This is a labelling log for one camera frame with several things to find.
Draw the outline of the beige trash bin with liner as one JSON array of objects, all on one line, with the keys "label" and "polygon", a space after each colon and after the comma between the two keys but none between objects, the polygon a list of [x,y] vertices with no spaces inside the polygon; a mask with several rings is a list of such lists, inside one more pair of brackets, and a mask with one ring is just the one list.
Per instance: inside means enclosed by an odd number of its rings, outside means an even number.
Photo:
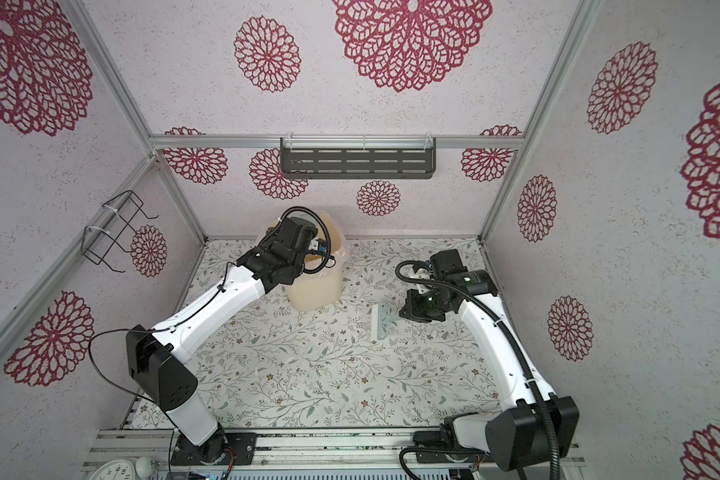
[{"label": "beige trash bin with liner", "polygon": [[331,255],[326,267],[316,274],[303,274],[284,291],[290,305],[300,312],[317,310],[336,302],[343,292],[343,269],[350,247],[338,220],[327,211],[318,211],[331,237]]}]

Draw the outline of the teal hand brush white bristles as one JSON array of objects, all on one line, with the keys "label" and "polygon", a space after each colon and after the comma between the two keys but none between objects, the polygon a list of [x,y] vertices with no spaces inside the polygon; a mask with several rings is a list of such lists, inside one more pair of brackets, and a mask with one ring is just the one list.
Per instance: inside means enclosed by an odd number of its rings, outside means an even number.
[{"label": "teal hand brush white bristles", "polygon": [[371,339],[382,341],[398,318],[398,312],[392,304],[387,302],[374,304],[371,308]]}]

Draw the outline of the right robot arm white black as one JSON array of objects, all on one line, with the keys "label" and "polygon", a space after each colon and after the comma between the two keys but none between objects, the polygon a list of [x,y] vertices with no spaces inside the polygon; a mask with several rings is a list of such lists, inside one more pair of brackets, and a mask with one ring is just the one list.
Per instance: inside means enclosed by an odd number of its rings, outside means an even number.
[{"label": "right robot arm white black", "polygon": [[418,323],[442,322],[454,313],[471,333],[493,374],[500,410],[490,416],[467,413],[446,418],[438,432],[417,432],[399,453],[401,468],[414,454],[424,463],[489,461],[520,478],[541,464],[549,476],[562,476],[580,418],[575,401],[559,396],[536,368],[509,322],[498,287],[485,270],[470,270],[458,251],[444,250],[429,260],[405,260],[396,277],[409,284],[400,317]]}]

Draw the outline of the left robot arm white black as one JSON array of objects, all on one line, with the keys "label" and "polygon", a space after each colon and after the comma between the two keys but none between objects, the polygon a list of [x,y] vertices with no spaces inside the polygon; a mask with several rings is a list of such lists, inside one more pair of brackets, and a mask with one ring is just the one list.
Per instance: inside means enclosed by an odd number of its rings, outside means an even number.
[{"label": "left robot arm white black", "polygon": [[236,313],[279,285],[316,275],[332,259],[332,238],[313,210],[288,208],[263,238],[226,264],[220,281],[168,319],[125,330],[128,374],[147,400],[179,432],[179,446],[200,464],[218,464],[231,455],[224,427],[197,391],[186,366],[197,350]]}]

